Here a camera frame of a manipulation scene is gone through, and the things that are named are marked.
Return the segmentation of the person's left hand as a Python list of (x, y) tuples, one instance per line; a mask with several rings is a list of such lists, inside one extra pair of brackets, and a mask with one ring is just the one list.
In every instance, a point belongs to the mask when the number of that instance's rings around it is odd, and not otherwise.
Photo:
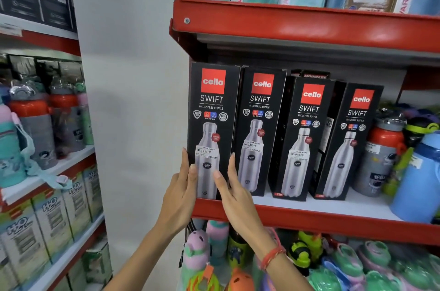
[(175, 236), (187, 226), (195, 206), (196, 200), (188, 200), (189, 166), (188, 153), (183, 148), (179, 172), (171, 178), (156, 222), (168, 235)]

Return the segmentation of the black steel bottle box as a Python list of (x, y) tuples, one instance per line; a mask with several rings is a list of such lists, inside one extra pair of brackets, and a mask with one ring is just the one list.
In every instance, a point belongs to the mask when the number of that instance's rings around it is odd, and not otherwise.
[(267, 178), (274, 198), (306, 200), (335, 83), (286, 78)]
[(197, 198), (216, 200), (213, 173), (226, 176), (241, 74), (239, 66), (190, 64), (187, 152), (198, 173)]
[(335, 82), (309, 189), (314, 199), (345, 200), (383, 89)]
[(239, 182), (264, 196), (287, 71), (243, 66), (235, 124), (235, 166)]

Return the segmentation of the person's right forearm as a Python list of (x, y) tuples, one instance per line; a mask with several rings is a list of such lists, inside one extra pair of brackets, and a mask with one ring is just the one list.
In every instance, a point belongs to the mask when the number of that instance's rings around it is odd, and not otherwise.
[(261, 264), (276, 291), (314, 291), (280, 246), (266, 246), (262, 250)]

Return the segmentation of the pink and teal kids bottle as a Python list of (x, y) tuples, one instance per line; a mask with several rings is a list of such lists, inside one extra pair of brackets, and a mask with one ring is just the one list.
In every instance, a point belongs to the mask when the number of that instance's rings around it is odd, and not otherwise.
[(226, 251), (229, 237), (229, 222), (221, 222), (208, 220), (206, 225), (206, 233), (208, 235), (209, 244), (212, 248), (210, 255), (210, 265), (219, 266), (226, 258)]

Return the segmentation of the green bottle with dark print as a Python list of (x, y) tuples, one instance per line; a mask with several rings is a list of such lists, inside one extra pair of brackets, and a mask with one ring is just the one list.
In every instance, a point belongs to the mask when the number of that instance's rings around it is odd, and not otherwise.
[(252, 263), (254, 251), (245, 239), (230, 225), (227, 246), (227, 261), (231, 269), (245, 268)]

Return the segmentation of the pink and green kids bottle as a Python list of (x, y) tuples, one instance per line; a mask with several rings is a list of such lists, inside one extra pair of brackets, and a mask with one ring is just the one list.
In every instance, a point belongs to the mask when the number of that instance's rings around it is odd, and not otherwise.
[(205, 270), (210, 259), (210, 253), (208, 235), (204, 230), (198, 229), (188, 235), (179, 262), (181, 285), (184, 290), (188, 286), (190, 278)]

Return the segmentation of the orange and green kids bottle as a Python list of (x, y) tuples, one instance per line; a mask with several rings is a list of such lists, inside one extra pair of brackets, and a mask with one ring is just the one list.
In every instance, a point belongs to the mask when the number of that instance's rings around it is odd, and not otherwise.
[(214, 267), (207, 264), (205, 269), (190, 278), (185, 291), (223, 291)]

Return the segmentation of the orange kids bottle lid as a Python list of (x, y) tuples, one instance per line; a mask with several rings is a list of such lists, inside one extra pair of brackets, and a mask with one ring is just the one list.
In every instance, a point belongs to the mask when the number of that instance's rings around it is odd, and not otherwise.
[(235, 267), (224, 291), (255, 291), (253, 278), (241, 268)]

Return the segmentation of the white and red shelf rack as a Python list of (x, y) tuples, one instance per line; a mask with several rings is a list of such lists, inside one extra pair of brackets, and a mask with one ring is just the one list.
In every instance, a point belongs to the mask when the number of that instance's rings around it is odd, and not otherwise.
[[(0, 14), (0, 54), (47, 57), (69, 61), (72, 61), (70, 55), (80, 56), (76, 33), (4, 14)], [(84, 93), (81, 96), (81, 101), (85, 101), (88, 114), (87, 95)], [(91, 144), (84, 150), (59, 160), (55, 167), (45, 171), (55, 176), (71, 177), (72, 174), (81, 172), (96, 163), (95, 147)], [(46, 188), (52, 187), (39, 177), (28, 177), (25, 181), (12, 187), (0, 188), (0, 212), (12, 207), (15, 203), (30, 199)], [(47, 271), (29, 291), (54, 290), (80, 260), (86, 249), (105, 230), (103, 222), (104, 216), (97, 221), (96, 226), (92, 227), (91, 233), (85, 234), (85, 239), (76, 242), (62, 256), (57, 266)]]

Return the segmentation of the black box with white lettering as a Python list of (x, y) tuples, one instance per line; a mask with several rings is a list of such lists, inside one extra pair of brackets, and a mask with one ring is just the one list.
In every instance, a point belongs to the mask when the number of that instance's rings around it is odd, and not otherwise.
[(290, 75), (294, 77), (329, 79), (331, 73), (325, 71), (316, 71), (316, 70), (294, 69), (291, 71)]

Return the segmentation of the row of white bottle boxes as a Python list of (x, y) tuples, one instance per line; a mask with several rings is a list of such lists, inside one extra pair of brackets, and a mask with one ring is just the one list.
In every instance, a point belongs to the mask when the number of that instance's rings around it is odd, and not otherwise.
[(29, 291), (103, 217), (97, 164), (0, 212), (0, 291)]

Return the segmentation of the grey bottle with red lid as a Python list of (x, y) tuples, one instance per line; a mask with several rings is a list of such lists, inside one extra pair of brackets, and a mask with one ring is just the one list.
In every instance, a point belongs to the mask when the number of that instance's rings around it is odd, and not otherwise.
[(405, 116), (381, 110), (368, 133), (365, 149), (352, 188), (367, 197), (378, 197), (398, 158), (407, 149), (403, 129)]

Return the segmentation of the row of grey red-lid bottles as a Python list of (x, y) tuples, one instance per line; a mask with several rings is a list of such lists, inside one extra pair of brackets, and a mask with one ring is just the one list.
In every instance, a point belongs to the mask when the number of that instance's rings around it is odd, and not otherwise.
[(42, 170), (93, 144), (80, 61), (0, 54), (0, 95), (32, 140)]

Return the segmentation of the blue plastic bottle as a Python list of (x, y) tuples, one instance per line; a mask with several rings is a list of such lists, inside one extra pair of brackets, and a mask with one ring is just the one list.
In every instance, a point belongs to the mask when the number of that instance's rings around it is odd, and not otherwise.
[(390, 210), (404, 222), (423, 224), (440, 211), (440, 131), (415, 147)]

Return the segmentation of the purple bottle lids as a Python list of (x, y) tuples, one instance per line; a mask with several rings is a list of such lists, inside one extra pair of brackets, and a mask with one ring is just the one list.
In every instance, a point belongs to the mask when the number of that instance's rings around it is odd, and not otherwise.
[(383, 103), (378, 107), (379, 114), (400, 114), (407, 121), (413, 118), (426, 118), (429, 122), (440, 124), (440, 108), (416, 108), (407, 103)]

